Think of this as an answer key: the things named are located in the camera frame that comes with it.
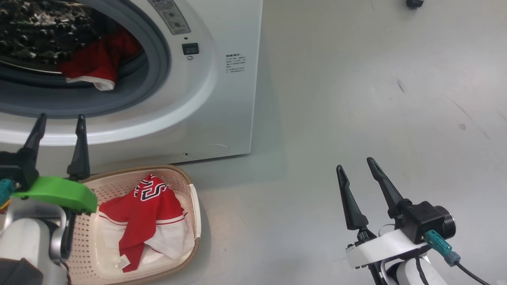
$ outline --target floor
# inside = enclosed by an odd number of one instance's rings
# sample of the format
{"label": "floor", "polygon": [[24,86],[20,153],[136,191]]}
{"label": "floor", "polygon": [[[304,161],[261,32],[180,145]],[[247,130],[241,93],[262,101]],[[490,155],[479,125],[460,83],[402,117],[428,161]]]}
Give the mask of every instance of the floor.
{"label": "floor", "polygon": [[[203,208],[193,263],[154,284],[372,284],[349,268],[342,164],[376,232],[366,158],[447,208],[462,264],[507,284],[507,2],[265,0],[252,152],[184,164]],[[435,253],[449,284],[473,284]]]}

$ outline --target laundry basket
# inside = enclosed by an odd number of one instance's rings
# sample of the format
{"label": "laundry basket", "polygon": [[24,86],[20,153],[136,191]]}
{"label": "laundry basket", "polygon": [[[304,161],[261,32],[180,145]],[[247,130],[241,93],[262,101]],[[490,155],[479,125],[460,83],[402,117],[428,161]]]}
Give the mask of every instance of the laundry basket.
{"label": "laundry basket", "polygon": [[136,167],[93,175],[82,183],[95,192],[100,205],[124,196],[148,174],[158,176],[169,185],[189,213],[187,217],[195,238],[192,252],[179,261],[163,256],[155,262],[141,264],[135,271],[123,273],[115,267],[118,250],[103,244],[98,215],[81,215],[76,218],[72,254],[67,261],[73,285],[142,284],[180,271],[193,260],[201,239],[201,213],[195,187],[183,170],[172,165]]}

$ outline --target front-loading washing machine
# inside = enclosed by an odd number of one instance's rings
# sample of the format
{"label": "front-loading washing machine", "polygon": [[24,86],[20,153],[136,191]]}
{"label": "front-loading washing machine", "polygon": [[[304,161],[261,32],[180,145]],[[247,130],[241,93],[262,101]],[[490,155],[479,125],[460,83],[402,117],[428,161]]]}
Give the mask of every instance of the front-loading washing machine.
{"label": "front-loading washing machine", "polygon": [[[22,10],[9,11],[7,4],[16,1],[0,4],[0,26],[19,33],[0,35],[0,150],[20,148],[35,117],[46,113],[42,175],[65,175],[79,114],[87,117],[92,172],[250,152],[262,0],[21,1]],[[27,10],[30,20],[13,20]],[[119,25],[143,48],[122,62],[112,91],[67,83],[53,58],[35,56],[35,47],[28,61],[5,50],[6,38],[20,50],[51,40],[41,31],[50,29],[44,24],[65,30],[62,23],[81,17],[82,25],[87,18],[81,12],[88,10],[100,32]],[[45,23],[37,13],[48,13]],[[66,48],[54,40],[51,45],[55,59]]]}

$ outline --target red cloth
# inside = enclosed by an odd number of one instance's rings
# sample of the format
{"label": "red cloth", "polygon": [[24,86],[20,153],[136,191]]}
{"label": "red cloth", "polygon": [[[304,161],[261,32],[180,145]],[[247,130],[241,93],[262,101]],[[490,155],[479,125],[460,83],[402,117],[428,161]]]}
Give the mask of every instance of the red cloth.
{"label": "red cloth", "polygon": [[144,242],[155,235],[157,225],[185,223],[184,209],[174,192],[152,174],[127,195],[100,205],[99,212],[100,217],[115,225],[126,224],[119,249],[120,256],[126,255],[130,265],[123,272],[138,268]]}
{"label": "red cloth", "polygon": [[61,62],[57,68],[67,77],[67,82],[87,81],[101,91],[112,90],[118,79],[120,62],[141,50],[135,37],[123,28],[85,46],[71,61]]}

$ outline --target gray sticker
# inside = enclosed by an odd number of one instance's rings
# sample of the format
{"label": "gray sticker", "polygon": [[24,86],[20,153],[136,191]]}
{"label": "gray sticker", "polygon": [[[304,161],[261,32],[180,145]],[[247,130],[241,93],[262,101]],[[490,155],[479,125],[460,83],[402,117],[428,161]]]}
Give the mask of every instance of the gray sticker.
{"label": "gray sticker", "polygon": [[246,56],[240,53],[232,53],[225,56],[226,73],[236,73],[245,71]]}
{"label": "gray sticker", "polygon": [[153,8],[164,19],[171,34],[189,33],[190,28],[173,0],[149,0]]}

